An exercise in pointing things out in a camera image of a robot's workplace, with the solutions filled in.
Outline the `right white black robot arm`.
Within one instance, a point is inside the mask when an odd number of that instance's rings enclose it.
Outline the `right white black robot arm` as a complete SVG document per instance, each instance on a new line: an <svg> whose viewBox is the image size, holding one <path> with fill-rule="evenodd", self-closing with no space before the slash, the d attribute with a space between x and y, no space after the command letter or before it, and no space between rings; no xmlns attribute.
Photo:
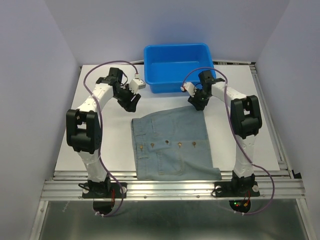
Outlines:
<svg viewBox="0 0 320 240"><path fill-rule="evenodd" d="M189 94L188 102L198 111L205 109L211 97L221 100L236 144L231 180L216 181L211 194L216 198L258 197L260 192L254 173L253 154L256 136L263 123L259 99L230 87L225 75L215 78L212 67L200 67L199 71L201 87L197 88L185 79L181 91Z"/></svg>

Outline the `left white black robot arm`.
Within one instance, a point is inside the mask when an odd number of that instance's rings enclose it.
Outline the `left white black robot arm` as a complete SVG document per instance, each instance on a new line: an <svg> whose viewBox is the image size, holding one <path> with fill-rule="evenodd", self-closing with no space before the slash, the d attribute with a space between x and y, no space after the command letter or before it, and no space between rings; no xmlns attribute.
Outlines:
<svg viewBox="0 0 320 240"><path fill-rule="evenodd" d="M86 183L79 184L83 198L106 198L112 194L111 176L101 160L103 139L102 110L107 102L116 99L129 113L137 109L141 95L138 90L146 84L138 72L130 82L122 82L125 73L111 67L105 77L99 77L88 98L76 109L66 113L66 142L81 157L88 173Z"/></svg>

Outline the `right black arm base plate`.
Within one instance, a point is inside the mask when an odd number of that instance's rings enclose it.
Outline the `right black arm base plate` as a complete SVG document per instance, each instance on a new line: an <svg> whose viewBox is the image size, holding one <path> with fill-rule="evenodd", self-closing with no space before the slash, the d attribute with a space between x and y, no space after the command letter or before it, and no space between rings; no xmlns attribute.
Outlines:
<svg viewBox="0 0 320 240"><path fill-rule="evenodd" d="M231 181L216 181L211 195L215 198L259 197L260 191L254 191L252 184L232 183Z"/></svg>

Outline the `light denim skirt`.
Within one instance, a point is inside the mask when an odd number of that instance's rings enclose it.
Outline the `light denim skirt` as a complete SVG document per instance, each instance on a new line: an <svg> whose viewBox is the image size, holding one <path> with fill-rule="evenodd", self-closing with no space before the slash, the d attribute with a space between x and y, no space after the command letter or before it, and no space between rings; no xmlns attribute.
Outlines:
<svg viewBox="0 0 320 240"><path fill-rule="evenodd" d="M131 120L138 180L221 180L202 111L183 106Z"/></svg>

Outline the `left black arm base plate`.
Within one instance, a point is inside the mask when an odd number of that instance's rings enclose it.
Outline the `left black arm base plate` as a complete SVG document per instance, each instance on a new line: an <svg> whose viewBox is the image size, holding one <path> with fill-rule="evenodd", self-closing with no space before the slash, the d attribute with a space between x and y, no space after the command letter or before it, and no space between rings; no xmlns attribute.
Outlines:
<svg viewBox="0 0 320 240"><path fill-rule="evenodd" d="M122 199L127 197L127 183L121 182L121 187L116 182L111 182L110 185L105 189L100 190L89 190L87 182L80 183L82 187L82 198L83 199Z"/></svg>

